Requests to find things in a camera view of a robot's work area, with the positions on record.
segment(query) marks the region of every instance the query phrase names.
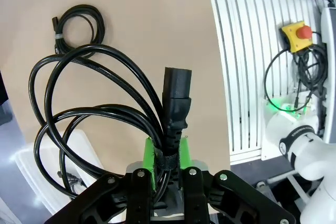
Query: tangled black cable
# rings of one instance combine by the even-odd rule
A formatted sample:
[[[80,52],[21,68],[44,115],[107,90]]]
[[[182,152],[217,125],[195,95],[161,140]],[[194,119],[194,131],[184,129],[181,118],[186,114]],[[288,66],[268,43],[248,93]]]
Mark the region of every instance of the tangled black cable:
[[[296,112],[307,106],[313,94],[315,94],[321,99],[323,98],[322,97],[323,83],[326,80],[327,74],[328,74],[327,52],[323,46],[313,44],[310,47],[293,54],[293,60],[298,67],[299,83],[298,83],[297,96],[295,100],[294,109],[285,110],[285,109],[279,108],[272,102],[267,92],[266,80],[267,80],[267,74],[270,68],[272,67],[273,63],[276,61],[276,59],[280,57],[280,55],[282,55],[286,51],[288,51],[288,49],[283,49],[282,51],[280,51],[277,55],[274,56],[274,58],[268,65],[265,71],[265,77],[264,77],[264,92],[265,92],[265,97],[268,100],[268,102],[272,106],[277,108],[278,110],[285,111],[285,112]],[[308,65],[309,53],[313,55],[314,59],[316,60],[316,63]],[[314,71],[311,74],[309,70],[314,66],[316,66],[317,71]],[[298,100],[299,100],[299,92],[300,92],[301,84],[305,85],[310,90],[310,92],[306,98],[305,103],[301,107],[298,108]]]
[[[160,121],[158,121],[157,117],[155,116],[149,104],[137,92],[137,90],[134,89],[134,87],[132,87],[124,79],[122,79],[120,76],[118,76],[116,73],[109,70],[108,68],[90,59],[86,59],[82,57],[83,55],[92,54],[95,52],[109,55],[112,58],[120,61],[128,69],[131,70],[131,72],[141,82],[147,94],[149,95]],[[50,78],[48,80],[48,83],[47,83],[45,99],[44,99],[44,110],[45,110],[46,119],[44,120],[38,108],[37,101],[36,101],[35,79],[36,79],[37,72],[39,71],[41,67],[43,67],[44,65],[50,62],[54,62],[54,61],[58,61],[58,63],[53,69],[50,75]],[[53,97],[54,87],[55,87],[56,81],[60,73],[63,71],[64,67],[70,62],[86,66],[102,74],[103,76],[107,77],[113,82],[115,82],[123,90],[125,90],[132,98],[134,98],[134,100],[139,104],[139,106],[141,107],[141,109],[144,111],[145,114],[143,114],[142,112],[132,107],[126,106],[126,105],[104,104],[104,105],[99,105],[99,106],[92,107],[92,108],[91,107],[74,108],[74,109],[66,110],[56,115],[53,115],[52,110],[51,110],[51,100]],[[35,116],[41,125],[41,129],[39,130],[36,136],[35,144],[34,144],[34,157],[35,157],[36,164],[40,172],[42,173],[42,175],[45,177],[45,179],[50,184],[52,184],[57,190],[59,190],[60,192],[64,193],[65,195],[71,198],[76,197],[77,194],[71,191],[71,185],[69,184],[69,178],[67,177],[67,172],[66,172],[66,167],[65,167],[65,156],[67,156],[77,166],[79,166],[81,169],[83,169],[85,172],[87,172],[94,178],[98,179],[104,174],[111,174],[116,179],[122,176],[119,174],[111,173],[109,171],[106,171],[104,169],[101,169],[99,167],[96,167],[88,163],[87,161],[82,159],[80,156],[78,156],[67,145],[67,142],[69,140],[69,137],[72,131],[85,118],[91,115],[98,115],[98,116],[104,116],[107,118],[112,118],[112,119],[116,119],[122,122],[126,122],[130,125],[137,127],[138,129],[142,130],[147,135],[149,135],[151,139],[153,140],[153,144],[155,147],[160,148],[160,149],[162,148],[161,139],[163,139],[163,132],[162,132],[163,108],[158,98],[158,95],[156,94],[154,88],[152,87],[149,80],[147,79],[145,74],[142,72],[142,70],[129,57],[127,57],[125,54],[123,54],[122,52],[112,47],[101,45],[101,44],[89,44],[89,45],[80,46],[72,50],[71,52],[67,53],[66,55],[51,55],[51,56],[48,56],[40,60],[38,63],[36,63],[36,65],[33,67],[30,73],[29,98],[30,98],[30,102],[33,107]],[[70,122],[70,124],[66,128],[63,134],[63,137],[62,137],[56,128],[56,123],[63,119],[71,118],[71,117],[75,117],[75,118]],[[56,144],[56,146],[60,149],[60,152],[59,152],[60,172],[61,172],[62,181],[64,183],[64,187],[58,184],[47,173],[47,171],[45,170],[41,162],[39,149],[40,149],[42,138],[44,134],[46,133],[51,138],[51,140]],[[154,203],[160,200],[160,198],[164,194],[167,188],[167,185],[168,185],[170,174],[171,174],[170,171],[161,171],[159,173],[159,176],[158,176],[159,187],[154,195]]]
[[[91,21],[84,16],[84,14],[91,16],[93,19],[95,19],[97,23],[97,31],[95,35],[95,31],[93,29],[93,25]],[[68,45],[63,37],[63,27],[64,24],[73,17],[81,17],[85,19],[91,28],[91,40],[90,44],[101,44],[103,42],[104,36],[105,36],[105,25],[103,17],[101,16],[100,12],[97,8],[95,8],[92,5],[76,5],[70,9],[68,9],[58,20],[57,17],[53,18],[52,24],[54,26],[55,31],[55,53],[57,54],[67,54],[71,50],[73,50],[73,47]],[[90,58],[94,52],[83,55],[85,58]]]

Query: gray cable wrap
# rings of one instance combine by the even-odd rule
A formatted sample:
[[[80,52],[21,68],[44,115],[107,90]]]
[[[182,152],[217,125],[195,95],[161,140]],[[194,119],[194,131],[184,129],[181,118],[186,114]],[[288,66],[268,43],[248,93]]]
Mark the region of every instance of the gray cable wrap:
[[[155,152],[155,160],[156,160],[156,165],[161,169],[161,170],[172,170],[177,168],[177,165],[179,163],[179,153],[175,153],[171,156],[164,156],[162,150],[156,148],[154,146],[154,152]]]

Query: white mounting plate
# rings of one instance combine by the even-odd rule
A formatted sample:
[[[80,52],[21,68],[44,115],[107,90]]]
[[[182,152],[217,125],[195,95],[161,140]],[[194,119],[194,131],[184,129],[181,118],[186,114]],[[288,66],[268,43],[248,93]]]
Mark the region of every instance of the white mounting plate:
[[[279,28],[304,20],[320,31],[320,13],[326,1],[313,0],[211,0],[223,67],[228,136],[232,162],[251,159],[264,140],[265,69],[282,49]],[[313,41],[319,41],[314,35]],[[292,55],[274,63],[267,79],[270,95],[295,91],[297,80]]]

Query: brown cardboard surface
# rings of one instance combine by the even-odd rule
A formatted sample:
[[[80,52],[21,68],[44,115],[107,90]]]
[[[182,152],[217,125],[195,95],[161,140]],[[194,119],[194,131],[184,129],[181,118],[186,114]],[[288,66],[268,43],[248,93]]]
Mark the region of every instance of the brown cardboard surface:
[[[164,67],[193,71],[187,117],[192,158],[205,161],[212,173],[229,169],[229,143],[224,83],[210,0],[0,0],[2,55],[0,68],[20,128],[28,142],[39,129],[28,97],[28,78],[34,64],[54,53],[51,18],[60,17],[77,4],[91,4],[101,11],[106,25],[104,44],[115,47],[145,72],[161,97]],[[68,22],[65,36],[74,45],[90,39],[88,24]],[[141,91],[137,79],[116,60],[94,55]],[[55,64],[37,76],[36,93],[43,105],[45,86]],[[122,103],[139,108],[116,84],[92,70],[70,64],[57,81],[53,112],[78,106]],[[60,123],[64,130],[66,122]],[[91,117],[79,128],[87,134],[105,169],[123,173],[142,159],[145,135],[124,123]]]

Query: bolt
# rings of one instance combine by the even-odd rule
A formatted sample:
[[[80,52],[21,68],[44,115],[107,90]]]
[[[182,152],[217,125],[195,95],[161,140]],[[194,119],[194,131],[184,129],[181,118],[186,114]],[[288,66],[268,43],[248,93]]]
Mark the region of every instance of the bolt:
[[[280,224],[289,224],[289,222],[288,222],[288,220],[286,220],[286,219],[282,219],[282,220],[280,221]]]
[[[190,169],[189,174],[190,175],[196,175],[197,171],[195,169]]]
[[[227,176],[226,176],[225,174],[221,174],[221,175],[219,176],[219,178],[220,178],[221,180],[227,180]]]
[[[143,171],[139,171],[138,172],[138,177],[143,177],[143,176],[145,176],[145,173]]]
[[[114,182],[116,182],[114,178],[109,178],[107,180],[107,183],[109,183],[109,184],[113,184]]]

